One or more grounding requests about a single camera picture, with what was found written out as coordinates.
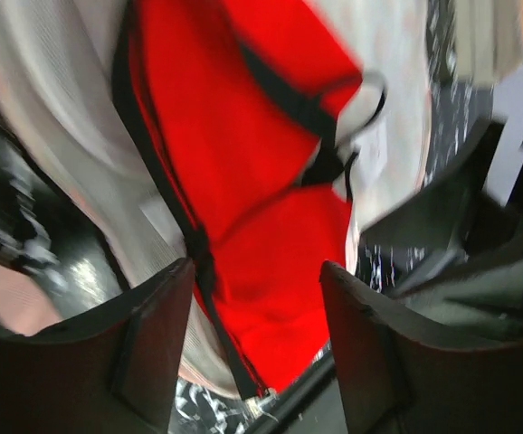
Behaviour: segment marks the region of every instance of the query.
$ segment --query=clothing tag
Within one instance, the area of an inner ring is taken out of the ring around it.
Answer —
[[[171,247],[183,248],[183,233],[161,196],[155,196],[140,205],[141,211],[153,225],[163,241]]]
[[[357,158],[362,182],[372,184],[388,163],[388,137],[386,117],[381,116],[375,124],[362,131],[352,140],[352,147],[360,150]]]

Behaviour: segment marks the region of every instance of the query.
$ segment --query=red fabric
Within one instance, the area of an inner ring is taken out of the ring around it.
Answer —
[[[330,186],[275,199],[318,138],[255,83],[216,1],[140,0],[148,87],[172,164],[212,243],[220,317],[262,379],[281,391],[328,339],[319,268],[325,259],[344,262],[350,206]],[[247,35],[256,51],[301,89],[359,75],[301,0],[226,5],[239,29],[255,29]],[[328,101],[333,115],[354,91]]]

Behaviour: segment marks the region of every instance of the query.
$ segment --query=red cloth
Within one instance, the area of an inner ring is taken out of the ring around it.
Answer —
[[[344,262],[350,205],[328,185],[277,198],[319,139],[256,84],[217,1],[140,1],[147,81],[173,166],[211,240],[220,317],[280,392],[328,340],[319,268]],[[301,0],[224,1],[238,32],[298,89],[311,94],[359,73]],[[336,115],[355,91],[337,92],[326,107]]]

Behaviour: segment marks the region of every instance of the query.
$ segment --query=red garment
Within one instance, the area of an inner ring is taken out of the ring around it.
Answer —
[[[331,185],[287,191],[319,138],[260,89],[234,31],[309,95],[359,69],[301,0],[217,1],[139,1],[141,54],[172,166],[211,241],[219,316],[281,392],[328,340],[319,269],[344,262],[351,205]],[[337,116],[356,90],[325,107]]]

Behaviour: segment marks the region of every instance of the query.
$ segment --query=white label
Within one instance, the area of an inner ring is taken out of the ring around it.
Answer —
[[[167,245],[176,248],[183,246],[185,250],[183,233],[161,196],[152,197],[142,203],[140,208]]]
[[[366,186],[372,184],[388,163],[388,137],[386,133],[386,118],[381,117],[375,124],[359,133],[352,146],[358,148],[358,170]]]

